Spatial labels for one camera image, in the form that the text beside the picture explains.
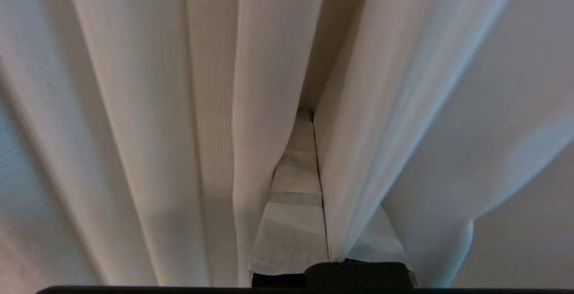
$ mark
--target sheer curtain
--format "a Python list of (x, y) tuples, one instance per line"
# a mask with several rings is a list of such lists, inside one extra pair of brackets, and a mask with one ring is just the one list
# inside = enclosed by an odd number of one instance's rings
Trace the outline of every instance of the sheer curtain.
[(330, 259), (383, 204), (448, 286), (574, 135), (566, 1), (0, 0), (5, 292), (249, 286), (298, 108)]

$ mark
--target gray strip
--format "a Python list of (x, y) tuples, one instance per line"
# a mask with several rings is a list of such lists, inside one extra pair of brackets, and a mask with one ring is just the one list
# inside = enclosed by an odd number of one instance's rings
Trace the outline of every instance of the gray strip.
[(268, 202), (322, 208), (321, 196), (312, 193), (273, 192), (269, 195)]

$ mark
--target white curtain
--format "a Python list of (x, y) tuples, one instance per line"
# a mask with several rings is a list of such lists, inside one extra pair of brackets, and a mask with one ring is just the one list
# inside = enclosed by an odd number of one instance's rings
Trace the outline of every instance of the white curtain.
[(572, 140), (567, 1), (0, 0), (2, 289), (249, 286), (297, 108), (330, 259), (383, 204), (449, 285)]

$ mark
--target curtain fold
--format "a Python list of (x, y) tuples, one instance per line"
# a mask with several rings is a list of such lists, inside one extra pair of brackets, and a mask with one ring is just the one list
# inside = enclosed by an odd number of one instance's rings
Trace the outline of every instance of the curtain fold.
[(574, 137), (569, 1), (0, 0), (0, 288), (250, 286), (298, 108), (328, 259), (382, 204), (448, 286)]

